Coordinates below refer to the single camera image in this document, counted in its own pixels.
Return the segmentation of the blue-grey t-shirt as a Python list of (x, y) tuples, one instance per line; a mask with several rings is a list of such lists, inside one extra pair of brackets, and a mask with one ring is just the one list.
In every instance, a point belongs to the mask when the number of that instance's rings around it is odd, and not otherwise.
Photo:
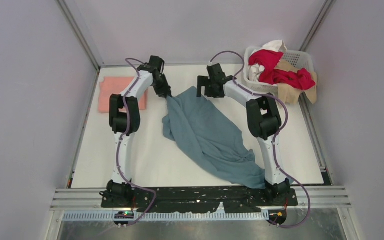
[(167, 97), (163, 135), (207, 173), (251, 189), (265, 189), (265, 165), (256, 163), (244, 146), (242, 131), (205, 97), (191, 87)]

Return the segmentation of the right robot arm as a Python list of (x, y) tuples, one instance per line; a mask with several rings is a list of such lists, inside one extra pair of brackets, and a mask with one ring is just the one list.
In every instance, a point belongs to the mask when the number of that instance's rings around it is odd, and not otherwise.
[(247, 126), (257, 139), (265, 167), (264, 200), (279, 205), (290, 193), (291, 182), (284, 172), (280, 154), (279, 132), (283, 128), (277, 98), (268, 93), (257, 93), (228, 76), (221, 65), (206, 67), (207, 76), (197, 78), (197, 96), (210, 98), (229, 97), (246, 109)]

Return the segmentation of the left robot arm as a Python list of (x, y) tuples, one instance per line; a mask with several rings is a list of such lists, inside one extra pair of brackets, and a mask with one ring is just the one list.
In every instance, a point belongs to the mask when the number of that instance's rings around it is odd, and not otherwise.
[(141, 125), (140, 98), (153, 87), (160, 98), (171, 96), (164, 74), (165, 61), (152, 55), (148, 62), (135, 67), (134, 80), (119, 94), (109, 98), (109, 126), (115, 138), (115, 162), (111, 180), (100, 192), (102, 208), (132, 207), (135, 189), (132, 180), (132, 144)]

